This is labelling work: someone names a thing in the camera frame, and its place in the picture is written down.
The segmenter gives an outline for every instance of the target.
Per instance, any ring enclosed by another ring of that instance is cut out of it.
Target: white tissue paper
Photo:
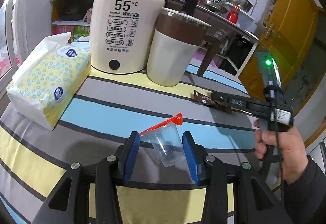
[[[70,32],[45,37],[7,86],[17,111],[49,130],[91,72],[89,49],[67,44],[70,37]]]

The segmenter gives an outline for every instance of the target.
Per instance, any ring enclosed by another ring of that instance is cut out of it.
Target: black round button
[[[118,62],[116,59],[113,59],[109,62],[109,67],[112,69],[112,70],[117,70],[119,69],[120,67],[120,62]]]

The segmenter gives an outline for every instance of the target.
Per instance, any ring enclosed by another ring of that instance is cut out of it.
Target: metal bolt
[[[74,162],[72,165],[71,165],[71,169],[75,170],[75,169],[78,169],[80,167],[80,164],[78,162]]]
[[[207,155],[206,156],[206,161],[208,161],[208,162],[214,162],[215,161],[215,157],[213,155]]]
[[[114,162],[117,159],[117,157],[115,155],[110,155],[106,158],[106,160],[108,162]]]
[[[242,168],[244,168],[245,170],[249,170],[251,168],[251,165],[249,162],[243,162]]]

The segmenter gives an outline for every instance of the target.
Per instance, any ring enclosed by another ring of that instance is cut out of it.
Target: striped tablecloth
[[[87,42],[74,42],[84,46]],[[180,83],[163,87],[145,72],[111,75],[92,69],[56,128],[48,131],[16,112],[9,104],[0,127],[0,198],[18,224],[31,223],[66,168],[99,162],[125,143],[131,131],[143,131],[179,112],[180,136],[191,131],[197,144],[231,164],[254,166],[253,122],[192,101],[194,89],[248,96],[234,76],[209,66],[196,75],[192,60]],[[190,178],[186,161],[164,167],[149,144],[141,145],[131,181],[118,187],[124,224],[193,223],[201,219],[205,188]],[[229,222],[233,223],[233,190],[228,188]],[[96,222],[94,185],[90,186],[90,223]]]

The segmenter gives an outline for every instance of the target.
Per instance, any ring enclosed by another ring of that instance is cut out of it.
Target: yellow door
[[[315,35],[319,8],[314,0],[277,0],[260,41],[273,54],[285,89],[301,65]],[[252,56],[239,79],[251,97],[265,99]]]

